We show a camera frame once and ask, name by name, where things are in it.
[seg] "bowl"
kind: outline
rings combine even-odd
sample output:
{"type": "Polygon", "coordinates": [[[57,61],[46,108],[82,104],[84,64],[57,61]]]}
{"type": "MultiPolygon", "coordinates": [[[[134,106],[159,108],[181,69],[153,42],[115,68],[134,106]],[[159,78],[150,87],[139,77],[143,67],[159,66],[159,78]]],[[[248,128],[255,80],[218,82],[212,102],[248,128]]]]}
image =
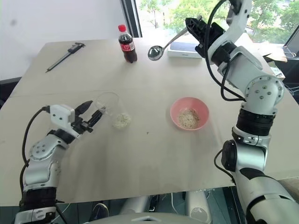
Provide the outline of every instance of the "bowl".
{"type": "Polygon", "coordinates": [[[200,99],[194,98],[194,97],[184,97],[180,98],[177,101],[175,101],[170,109],[170,117],[172,121],[175,123],[176,126],[178,126],[181,129],[187,130],[187,131],[194,131],[201,129],[209,119],[209,109],[207,105],[202,102],[200,99]],[[179,123],[179,115],[181,112],[193,109],[198,117],[199,117],[199,123],[196,128],[189,129],[185,128],[180,125],[179,123]]]}

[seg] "bottle label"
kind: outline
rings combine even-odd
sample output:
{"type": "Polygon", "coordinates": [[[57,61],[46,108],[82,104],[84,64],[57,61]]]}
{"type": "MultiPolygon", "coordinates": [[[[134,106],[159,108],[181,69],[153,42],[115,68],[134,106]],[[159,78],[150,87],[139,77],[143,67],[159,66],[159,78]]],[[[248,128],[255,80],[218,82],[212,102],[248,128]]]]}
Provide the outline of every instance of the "bottle label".
{"type": "Polygon", "coordinates": [[[123,51],[132,51],[135,49],[134,43],[131,42],[129,44],[121,44],[121,49],[123,51]]]}

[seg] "cola bottle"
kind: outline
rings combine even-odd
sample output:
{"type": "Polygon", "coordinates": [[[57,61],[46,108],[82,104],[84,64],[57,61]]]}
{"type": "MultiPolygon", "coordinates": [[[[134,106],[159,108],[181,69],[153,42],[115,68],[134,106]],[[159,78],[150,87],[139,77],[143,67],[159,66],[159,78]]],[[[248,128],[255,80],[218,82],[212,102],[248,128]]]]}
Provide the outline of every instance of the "cola bottle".
{"type": "Polygon", "coordinates": [[[135,51],[135,45],[132,36],[127,32],[125,25],[119,25],[118,30],[120,31],[120,36],[118,41],[121,45],[121,50],[127,62],[133,63],[137,61],[137,54],[135,51]]]}

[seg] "white table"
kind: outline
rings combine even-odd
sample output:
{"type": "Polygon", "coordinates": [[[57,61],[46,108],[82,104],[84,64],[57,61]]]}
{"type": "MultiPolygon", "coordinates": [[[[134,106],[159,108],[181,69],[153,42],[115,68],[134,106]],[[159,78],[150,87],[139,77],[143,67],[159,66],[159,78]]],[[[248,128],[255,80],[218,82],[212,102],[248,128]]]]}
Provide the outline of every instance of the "white table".
{"type": "MultiPolygon", "coordinates": [[[[76,107],[106,91],[120,95],[132,123],[116,131],[103,116],[92,134],[71,144],[62,163],[59,200],[96,201],[231,185],[213,159],[223,142],[232,139],[240,102],[221,99],[204,60],[165,55],[153,62],[147,51],[159,43],[135,39],[138,61],[129,64],[117,40],[85,41],[85,48],[45,74],[72,43],[46,44],[0,111],[0,206],[17,205],[21,198],[21,143],[32,115],[44,105],[76,107]],[[205,128],[186,132],[171,122],[169,107],[185,96],[200,98],[209,107],[205,128]]],[[[92,106],[83,117],[94,110],[92,106]]],[[[298,114],[298,105],[286,91],[271,129],[267,175],[299,176],[298,114]]],[[[39,115],[30,129],[26,153],[52,128],[48,114],[39,115]]]]}

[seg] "spoon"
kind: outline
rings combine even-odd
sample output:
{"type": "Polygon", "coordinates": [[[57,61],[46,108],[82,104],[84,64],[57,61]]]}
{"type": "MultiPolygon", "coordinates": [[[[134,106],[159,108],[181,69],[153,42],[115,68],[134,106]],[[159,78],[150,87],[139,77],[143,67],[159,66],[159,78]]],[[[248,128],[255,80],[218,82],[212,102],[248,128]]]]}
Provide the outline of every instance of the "spoon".
{"type": "Polygon", "coordinates": [[[163,48],[158,45],[152,46],[148,52],[149,59],[152,61],[159,60],[163,56],[164,50],[168,47],[168,45],[170,45],[172,42],[174,42],[176,39],[178,39],[181,35],[185,34],[186,32],[187,28],[184,28],[175,37],[173,37],[163,48]]]}

